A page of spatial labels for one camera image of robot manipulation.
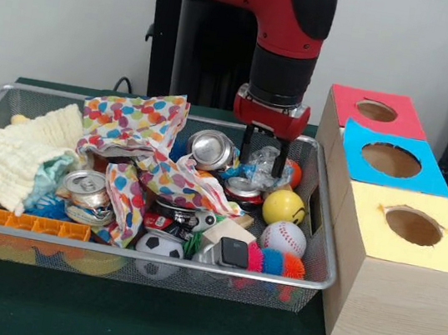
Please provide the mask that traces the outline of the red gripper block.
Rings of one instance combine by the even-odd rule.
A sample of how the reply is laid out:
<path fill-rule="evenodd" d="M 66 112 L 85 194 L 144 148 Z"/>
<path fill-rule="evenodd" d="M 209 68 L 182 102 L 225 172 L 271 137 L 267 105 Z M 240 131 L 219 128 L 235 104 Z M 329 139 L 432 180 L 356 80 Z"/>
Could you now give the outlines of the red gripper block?
<path fill-rule="evenodd" d="M 291 109 L 266 106 L 252 97 L 249 87 L 241 86 L 234 99 L 234 115 L 248 126 L 244 130 L 240 146 L 240 162 L 248 163 L 255 127 L 263 128 L 279 141 L 279 155 L 274 160 L 271 176 L 281 178 L 289 154 L 290 141 L 293 142 L 303 133 L 310 120 L 310 112 L 310 107 L 304 104 Z"/>

